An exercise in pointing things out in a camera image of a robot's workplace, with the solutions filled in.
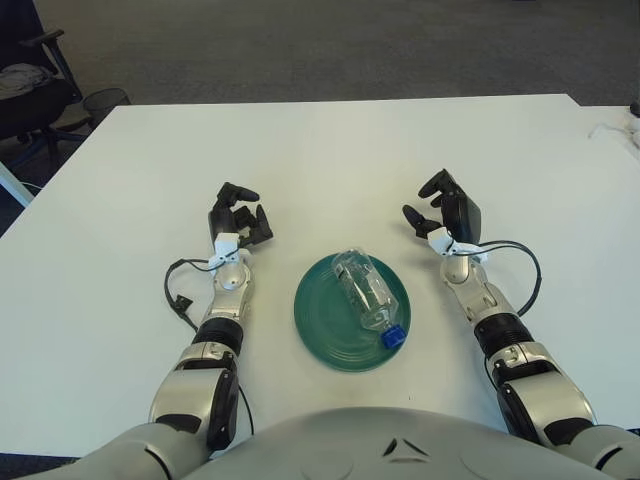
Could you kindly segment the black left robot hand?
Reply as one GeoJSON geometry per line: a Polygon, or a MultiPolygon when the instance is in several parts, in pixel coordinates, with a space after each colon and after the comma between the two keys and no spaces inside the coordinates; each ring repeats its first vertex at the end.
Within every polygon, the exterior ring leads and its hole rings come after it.
{"type": "Polygon", "coordinates": [[[244,205],[234,210],[238,202],[254,203],[260,195],[242,186],[225,182],[217,193],[216,202],[208,214],[211,240],[222,233],[238,234],[238,247],[255,246],[273,237],[264,208],[258,204],[255,212],[244,205]]]}

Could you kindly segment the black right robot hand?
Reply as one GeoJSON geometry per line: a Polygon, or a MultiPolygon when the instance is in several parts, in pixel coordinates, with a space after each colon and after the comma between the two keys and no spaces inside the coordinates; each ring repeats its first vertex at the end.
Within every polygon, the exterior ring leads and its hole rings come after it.
{"type": "Polygon", "coordinates": [[[418,196],[423,199],[435,196],[430,205],[440,209],[442,221],[429,220],[410,205],[404,205],[403,215],[417,237],[426,239],[429,233],[444,227],[457,242],[480,242],[481,211],[446,169],[429,179],[418,196]]]}

